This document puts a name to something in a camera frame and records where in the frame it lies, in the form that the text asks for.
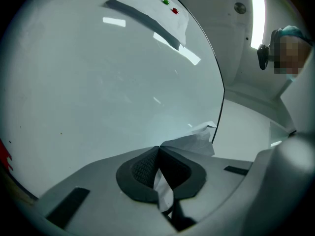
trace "black slot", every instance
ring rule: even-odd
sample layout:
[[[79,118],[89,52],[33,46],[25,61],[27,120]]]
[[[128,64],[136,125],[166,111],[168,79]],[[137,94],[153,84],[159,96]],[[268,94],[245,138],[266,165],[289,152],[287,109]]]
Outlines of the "black slot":
[[[66,196],[61,201],[61,203],[46,217],[46,219],[60,228],[65,228],[89,192],[89,190],[84,188],[74,188],[68,194],[68,196]]]
[[[246,176],[249,170],[246,169],[242,169],[242,168],[237,168],[237,167],[233,167],[233,166],[226,166],[224,168],[225,171],[230,171],[239,175],[243,175]]]

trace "fluorescent light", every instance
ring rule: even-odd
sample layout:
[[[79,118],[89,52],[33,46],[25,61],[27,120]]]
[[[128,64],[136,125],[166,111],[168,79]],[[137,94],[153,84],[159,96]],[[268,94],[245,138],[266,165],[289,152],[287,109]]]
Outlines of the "fluorescent light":
[[[275,143],[273,143],[273,144],[270,144],[270,147],[276,146],[276,145],[278,145],[278,144],[280,144],[280,143],[282,143],[282,141],[278,141],[278,142],[275,142]]]
[[[262,43],[265,29],[265,0],[252,0],[252,42],[251,47],[258,49]]]
[[[154,32],[153,38],[155,38],[159,42],[167,45],[168,47],[170,47],[174,51],[178,52],[179,54],[183,55],[184,57],[188,58],[189,61],[194,65],[197,65],[199,63],[199,61],[201,60],[195,53],[191,52],[190,50],[183,47],[182,45],[180,45],[179,49],[176,50],[175,48],[170,46],[169,43],[167,43],[167,41],[164,38],[162,38],[160,35],[158,35],[156,32]]]
[[[103,18],[103,22],[106,24],[112,24],[112,25],[126,27],[126,20],[123,20],[123,19]]]

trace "white paper sheet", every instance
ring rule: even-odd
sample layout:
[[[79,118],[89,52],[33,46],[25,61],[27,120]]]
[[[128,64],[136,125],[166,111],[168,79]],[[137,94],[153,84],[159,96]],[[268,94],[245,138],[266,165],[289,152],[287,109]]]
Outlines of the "white paper sheet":
[[[158,193],[158,208],[161,212],[168,210],[174,202],[174,194],[161,170],[157,171],[153,189]]]
[[[204,122],[182,137],[166,141],[161,146],[212,156],[214,150],[210,141],[210,128],[216,127],[212,121]]]
[[[169,5],[163,0],[116,0],[135,8],[157,21],[167,32],[174,36],[183,46],[186,44],[186,28],[188,25],[188,12],[172,0]]]

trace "mesh padding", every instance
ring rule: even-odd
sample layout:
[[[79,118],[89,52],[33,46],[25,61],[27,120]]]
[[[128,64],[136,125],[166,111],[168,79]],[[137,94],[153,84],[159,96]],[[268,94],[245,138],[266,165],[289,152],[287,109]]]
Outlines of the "mesh padding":
[[[154,179],[158,171],[158,150],[135,163],[131,171],[138,182],[153,188]]]

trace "person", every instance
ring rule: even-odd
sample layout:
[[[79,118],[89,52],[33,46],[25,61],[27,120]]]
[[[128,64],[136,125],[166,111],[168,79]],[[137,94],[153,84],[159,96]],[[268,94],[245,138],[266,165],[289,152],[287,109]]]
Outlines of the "person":
[[[285,73],[292,81],[302,71],[313,43],[296,26],[274,30],[270,40],[270,58],[275,73]]]

